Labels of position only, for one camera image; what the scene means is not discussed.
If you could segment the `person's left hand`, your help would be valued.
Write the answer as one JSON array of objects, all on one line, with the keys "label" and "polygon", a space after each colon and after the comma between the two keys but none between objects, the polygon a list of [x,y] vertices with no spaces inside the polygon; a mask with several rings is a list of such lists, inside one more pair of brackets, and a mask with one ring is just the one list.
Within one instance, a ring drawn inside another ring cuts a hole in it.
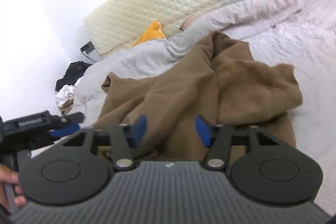
[{"label": "person's left hand", "polygon": [[13,213],[16,209],[25,206],[27,203],[19,186],[19,174],[1,164],[0,176],[1,206],[4,207],[8,213]]}]

